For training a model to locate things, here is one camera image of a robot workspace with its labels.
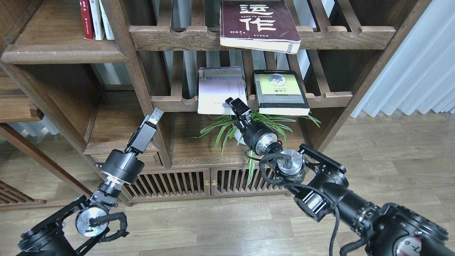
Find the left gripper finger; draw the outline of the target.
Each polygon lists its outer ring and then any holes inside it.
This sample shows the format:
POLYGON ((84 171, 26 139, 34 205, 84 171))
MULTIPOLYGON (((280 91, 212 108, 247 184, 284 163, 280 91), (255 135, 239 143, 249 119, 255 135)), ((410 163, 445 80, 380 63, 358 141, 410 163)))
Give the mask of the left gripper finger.
POLYGON ((164 112, 160 108, 155 107, 148 117, 148 123, 157 126, 163 115, 164 112))

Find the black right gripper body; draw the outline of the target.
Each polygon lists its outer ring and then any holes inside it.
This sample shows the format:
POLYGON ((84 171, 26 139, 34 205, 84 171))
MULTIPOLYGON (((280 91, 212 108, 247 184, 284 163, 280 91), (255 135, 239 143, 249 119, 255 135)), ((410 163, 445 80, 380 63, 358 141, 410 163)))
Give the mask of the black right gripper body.
POLYGON ((255 152, 256 155, 267 155, 280 153, 283 146, 278 141, 278 134, 268 127, 265 123, 252 120, 252 110, 248 107, 233 107, 237 121, 235 126, 243 135, 245 144, 255 152))

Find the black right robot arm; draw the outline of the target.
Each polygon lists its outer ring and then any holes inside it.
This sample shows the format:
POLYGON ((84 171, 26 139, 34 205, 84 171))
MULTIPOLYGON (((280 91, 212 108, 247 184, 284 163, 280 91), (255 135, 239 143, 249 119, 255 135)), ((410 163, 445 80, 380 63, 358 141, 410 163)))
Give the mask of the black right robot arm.
POLYGON ((252 110, 240 99, 228 98, 235 125, 250 150, 262 156, 259 170, 270 185, 283 186, 297 206, 319 222, 335 216, 334 241, 339 223, 344 222, 359 240, 341 247, 339 253, 365 247, 369 256, 453 256, 445 246, 448 232, 434 222, 395 203, 382 207, 348 189, 343 165, 301 144, 299 150, 283 149, 277 134, 265 123, 255 122, 252 110))

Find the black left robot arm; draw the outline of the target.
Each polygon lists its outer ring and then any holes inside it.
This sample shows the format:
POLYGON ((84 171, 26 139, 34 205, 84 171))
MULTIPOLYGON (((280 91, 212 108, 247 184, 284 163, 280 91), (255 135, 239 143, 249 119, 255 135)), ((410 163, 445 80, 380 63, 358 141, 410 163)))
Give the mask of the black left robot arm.
POLYGON ((161 109, 154 108, 133 133, 123 151, 114 149, 105 162, 95 164, 107 176, 90 197, 79 197, 23 233, 18 243, 20 255, 84 256, 97 243, 126 237, 129 233, 125 213, 109 211, 118 206, 116 201, 122 187, 134 184, 142 172, 144 163, 138 159, 138 155, 145 152, 163 114, 161 109), (88 237, 76 249, 65 238, 63 231, 65 219, 75 213, 75 228, 81 235, 88 237))

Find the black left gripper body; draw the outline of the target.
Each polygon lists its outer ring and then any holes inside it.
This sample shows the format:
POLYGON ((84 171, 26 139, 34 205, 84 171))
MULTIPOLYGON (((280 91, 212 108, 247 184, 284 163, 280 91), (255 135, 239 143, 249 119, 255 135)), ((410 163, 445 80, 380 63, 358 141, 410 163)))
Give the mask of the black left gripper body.
POLYGON ((107 175, 104 184, 122 186, 134 184, 144 167, 138 155, 145 152, 157 130, 157 120, 144 120, 138 130, 133 133, 124 151, 112 150, 107 160, 96 167, 101 167, 107 175))

